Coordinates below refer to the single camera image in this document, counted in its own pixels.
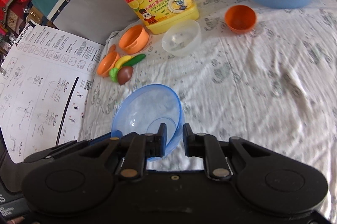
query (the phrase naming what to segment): white bedsheet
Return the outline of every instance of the white bedsheet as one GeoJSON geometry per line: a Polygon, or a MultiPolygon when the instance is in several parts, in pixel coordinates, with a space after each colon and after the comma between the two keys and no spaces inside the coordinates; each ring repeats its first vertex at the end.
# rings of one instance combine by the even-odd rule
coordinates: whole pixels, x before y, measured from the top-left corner
{"type": "MultiPolygon", "coordinates": [[[[251,0],[196,0],[203,42],[190,56],[173,57],[153,35],[131,81],[123,86],[96,76],[81,139],[110,132],[114,114],[134,90],[151,83],[176,91],[193,131],[220,140],[240,136],[312,165],[329,183],[322,213],[337,208],[337,0],[313,0],[303,9],[274,10],[251,0]],[[234,35],[223,23],[233,4],[252,7],[258,24],[234,35]]],[[[105,52],[125,32],[112,33],[105,52]]],[[[202,169],[184,155],[182,141],[156,170],[202,169]]]]}

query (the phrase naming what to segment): qr code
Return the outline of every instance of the qr code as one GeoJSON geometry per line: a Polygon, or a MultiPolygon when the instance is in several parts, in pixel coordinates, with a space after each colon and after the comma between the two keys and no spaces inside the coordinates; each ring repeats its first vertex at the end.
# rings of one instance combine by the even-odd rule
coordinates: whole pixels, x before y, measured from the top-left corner
{"type": "Polygon", "coordinates": [[[89,90],[90,87],[91,87],[91,84],[92,84],[92,81],[91,80],[87,80],[87,82],[85,84],[85,87],[84,87],[84,90],[89,90]]]}

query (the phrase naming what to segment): screw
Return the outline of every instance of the screw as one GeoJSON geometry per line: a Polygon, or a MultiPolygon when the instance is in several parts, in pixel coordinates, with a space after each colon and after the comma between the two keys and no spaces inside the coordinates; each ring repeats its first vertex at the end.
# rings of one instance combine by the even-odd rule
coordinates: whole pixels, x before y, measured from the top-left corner
{"type": "Polygon", "coordinates": [[[180,178],[180,177],[179,177],[178,175],[172,175],[172,176],[171,176],[171,179],[172,179],[172,180],[178,180],[179,178],[180,178]]]}
{"type": "Polygon", "coordinates": [[[138,175],[138,172],[134,169],[124,169],[121,171],[121,176],[123,177],[135,177],[136,175],[138,175]]]}
{"type": "Polygon", "coordinates": [[[213,175],[217,177],[227,177],[230,175],[230,171],[227,169],[218,168],[218,169],[213,170],[213,175]]]}

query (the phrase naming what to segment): paper manual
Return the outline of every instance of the paper manual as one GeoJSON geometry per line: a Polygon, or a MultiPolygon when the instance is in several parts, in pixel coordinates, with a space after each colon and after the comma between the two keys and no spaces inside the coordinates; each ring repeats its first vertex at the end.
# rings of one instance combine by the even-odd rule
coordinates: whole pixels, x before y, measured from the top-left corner
{"type": "Polygon", "coordinates": [[[104,46],[29,23],[0,75],[0,128],[15,163],[77,139],[104,46]]]}

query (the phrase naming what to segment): orange bowl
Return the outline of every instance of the orange bowl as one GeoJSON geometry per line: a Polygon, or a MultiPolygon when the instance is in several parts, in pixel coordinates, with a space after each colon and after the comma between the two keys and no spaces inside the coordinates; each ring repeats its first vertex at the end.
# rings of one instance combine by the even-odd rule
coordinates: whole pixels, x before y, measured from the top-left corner
{"type": "Polygon", "coordinates": [[[120,56],[116,51],[110,52],[98,65],[97,74],[102,77],[109,76],[109,71],[114,68],[115,63],[119,58],[120,56]]]}
{"type": "Polygon", "coordinates": [[[236,34],[250,32],[254,28],[256,20],[254,10],[244,5],[232,6],[225,14],[225,23],[236,34]]]}
{"type": "Polygon", "coordinates": [[[127,54],[132,55],[141,51],[149,41],[149,34],[141,25],[131,27],[119,40],[119,47],[127,54]]]}

